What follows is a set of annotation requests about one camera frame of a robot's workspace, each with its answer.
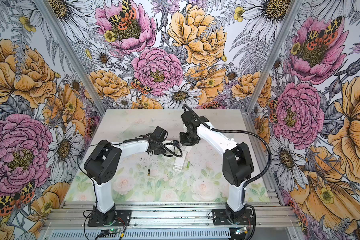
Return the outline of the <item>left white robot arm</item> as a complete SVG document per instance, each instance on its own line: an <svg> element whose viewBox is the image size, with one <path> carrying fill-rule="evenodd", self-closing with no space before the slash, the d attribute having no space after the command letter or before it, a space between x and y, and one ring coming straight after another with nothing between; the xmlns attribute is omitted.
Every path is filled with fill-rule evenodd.
<svg viewBox="0 0 360 240"><path fill-rule="evenodd" d="M87 176L95 183L95 207L105 214L114 207L111 193L111 179L117 172L120 160L134 154L149 153L159 155L164 151L163 142L168 131L156 127L153 133L138 138L124 140L120 143L111 143L101 140L87 158L84 168Z"/></svg>

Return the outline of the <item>white remote control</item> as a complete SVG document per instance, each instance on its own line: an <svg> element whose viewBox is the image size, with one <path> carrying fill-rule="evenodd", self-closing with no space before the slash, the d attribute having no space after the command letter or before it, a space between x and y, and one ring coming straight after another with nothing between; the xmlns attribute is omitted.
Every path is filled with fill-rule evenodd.
<svg viewBox="0 0 360 240"><path fill-rule="evenodd" d="M181 157L176 157L173 165L173 170L181 171L183 169L185 159L186 159L186 153L183 153Z"/></svg>

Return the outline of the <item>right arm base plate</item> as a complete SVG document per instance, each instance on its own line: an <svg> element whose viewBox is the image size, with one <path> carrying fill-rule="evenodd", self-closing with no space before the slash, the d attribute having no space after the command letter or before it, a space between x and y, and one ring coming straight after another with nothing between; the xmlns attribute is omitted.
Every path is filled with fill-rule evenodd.
<svg viewBox="0 0 360 240"><path fill-rule="evenodd" d="M255 214L256 212L248 207L238 212L233 212L231 209L213 209L212 220L215 226L249 226L254 224Z"/></svg>

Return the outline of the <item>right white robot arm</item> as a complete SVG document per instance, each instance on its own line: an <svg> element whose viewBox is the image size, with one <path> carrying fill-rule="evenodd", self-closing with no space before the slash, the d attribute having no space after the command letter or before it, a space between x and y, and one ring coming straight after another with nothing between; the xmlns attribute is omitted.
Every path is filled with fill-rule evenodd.
<svg viewBox="0 0 360 240"><path fill-rule="evenodd" d="M230 184L226 209L229 213L240 212L245 207L244 183L254 172L249 146L229 139L224 134L234 131L218 130L206 117L198 116L192 110L184 110L181 120L184 124L184 131L180 133L181 145L194 146L204 140L222 156L222 173Z"/></svg>

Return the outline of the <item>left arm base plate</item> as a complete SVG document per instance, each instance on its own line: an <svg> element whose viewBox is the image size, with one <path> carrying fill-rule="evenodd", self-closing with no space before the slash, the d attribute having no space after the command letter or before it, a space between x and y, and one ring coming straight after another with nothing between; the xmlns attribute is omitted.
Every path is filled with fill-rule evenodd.
<svg viewBox="0 0 360 240"><path fill-rule="evenodd" d="M88 219L88 227L128 227L131 220L131 210L109 210L101 213L93 210Z"/></svg>

